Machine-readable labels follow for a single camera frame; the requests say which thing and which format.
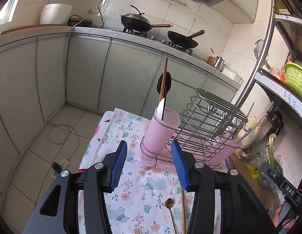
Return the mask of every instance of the green plastic basket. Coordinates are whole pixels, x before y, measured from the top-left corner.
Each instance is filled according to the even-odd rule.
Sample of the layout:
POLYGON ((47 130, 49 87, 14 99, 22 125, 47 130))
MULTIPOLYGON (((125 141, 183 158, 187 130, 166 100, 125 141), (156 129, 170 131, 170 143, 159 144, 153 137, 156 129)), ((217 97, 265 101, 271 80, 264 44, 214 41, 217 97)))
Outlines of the green plastic basket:
POLYGON ((302 97, 302 67, 289 62, 285 66, 285 84, 302 97))

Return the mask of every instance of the metal strainer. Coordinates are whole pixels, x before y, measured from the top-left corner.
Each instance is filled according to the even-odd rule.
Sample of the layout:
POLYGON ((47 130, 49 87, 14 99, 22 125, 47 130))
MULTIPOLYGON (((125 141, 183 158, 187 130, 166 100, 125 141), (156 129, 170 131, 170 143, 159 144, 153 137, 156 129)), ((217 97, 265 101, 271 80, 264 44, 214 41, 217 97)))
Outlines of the metal strainer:
MULTIPOLYGON (((263 45, 264 45, 264 41, 263 40, 257 40, 255 42, 255 46, 254 46, 254 54, 255 54, 255 58, 256 60, 258 60, 258 57, 260 56, 260 53, 261 53, 261 50, 263 48, 263 45)), ((267 54, 267 57, 266 57, 266 60, 264 61, 264 64, 265 66, 267 67, 267 69, 271 69, 271 67, 269 66, 269 64, 267 63, 267 60, 268 60, 268 54, 267 54)))

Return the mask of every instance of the white container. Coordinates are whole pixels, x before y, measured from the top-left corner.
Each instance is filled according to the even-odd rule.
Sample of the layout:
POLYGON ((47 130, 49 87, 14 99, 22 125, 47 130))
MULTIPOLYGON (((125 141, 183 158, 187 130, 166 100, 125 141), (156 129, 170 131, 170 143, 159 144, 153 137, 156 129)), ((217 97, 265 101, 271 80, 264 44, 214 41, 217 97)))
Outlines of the white container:
POLYGON ((64 24, 68 20, 73 7, 67 4, 46 4, 41 11, 39 23, 44 24, 64 24))

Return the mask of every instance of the stove burner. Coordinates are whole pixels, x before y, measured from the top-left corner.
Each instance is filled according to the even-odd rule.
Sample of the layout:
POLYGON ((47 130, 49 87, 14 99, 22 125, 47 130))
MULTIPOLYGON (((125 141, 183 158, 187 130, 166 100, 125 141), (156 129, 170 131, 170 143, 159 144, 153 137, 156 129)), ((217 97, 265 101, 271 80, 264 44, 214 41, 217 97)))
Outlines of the stove burner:
POLYGON ((141 36, 141 37, 144 37, 144 38, 147 36, 146 32, 137 32, 137 31, 128 29, 126 27, 124 27, 123 32, 129 33, 129 34, 133 34, 133 35, 137 35, 137 36, 141 36))
POLYGON ((185 52, 187 54, 192 54, 192 51, 193 51, 192 49, 187 49, 187 48, 184 48, 184 47, 181 47, 181 46, 177 46, 174 43, 172 43, 171 41, 169 41, 167 45, 169 45, 169 46, 171 46, 171 47, 173 47, 177 50, 180 50, 182 52, 185 52))

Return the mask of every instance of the tiled floor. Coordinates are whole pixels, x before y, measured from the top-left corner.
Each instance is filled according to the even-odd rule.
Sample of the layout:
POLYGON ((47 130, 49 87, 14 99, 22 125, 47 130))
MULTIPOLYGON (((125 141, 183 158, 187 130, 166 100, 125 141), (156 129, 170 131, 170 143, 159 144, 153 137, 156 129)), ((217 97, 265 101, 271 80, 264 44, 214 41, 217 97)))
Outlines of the tiled floor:
POLYGON ((51 164, 70 158, 79 139, 79 148, 69 159, 66 168, 73 173, 77 172, 101 117, 65 105, 36 136, 13 173, 2 207, 2 217, 15 233, 22 233, 35 205, 53 182, 51 164), (59 124, 70 125, 75 130, 65 126, 54 128, 49 134, 50 140, 57 143, 54 144, 47 135, 53 125, 59 124))

